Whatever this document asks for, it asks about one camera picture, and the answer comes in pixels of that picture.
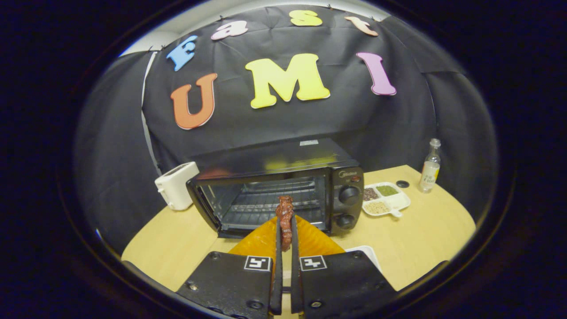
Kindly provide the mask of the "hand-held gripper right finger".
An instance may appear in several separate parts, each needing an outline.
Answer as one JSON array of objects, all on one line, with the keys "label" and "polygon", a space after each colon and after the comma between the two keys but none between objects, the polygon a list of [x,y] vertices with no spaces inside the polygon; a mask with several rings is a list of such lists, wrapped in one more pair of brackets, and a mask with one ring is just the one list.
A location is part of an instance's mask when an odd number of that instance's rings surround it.
[{"label": "hand-held gripper right finger", "polygon": [[310,224],[291,220],[291,312],[301,319],[356,319],[384,307],[397,292],[362,250],[307,254]]}]

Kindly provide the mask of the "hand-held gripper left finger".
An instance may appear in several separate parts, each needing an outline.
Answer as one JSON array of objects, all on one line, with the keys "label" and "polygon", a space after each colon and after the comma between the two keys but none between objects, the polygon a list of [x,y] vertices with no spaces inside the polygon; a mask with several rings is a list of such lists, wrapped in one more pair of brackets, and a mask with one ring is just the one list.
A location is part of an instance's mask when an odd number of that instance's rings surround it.
[{"label": "hand-held gripper left finger", "polygon": [[282,311],[279,218],[272,218],[242,242],[268,241],[268,253],[247,247],[237,253],[210,252],[177,290],[185,299],[237,319],[271,319]]}]

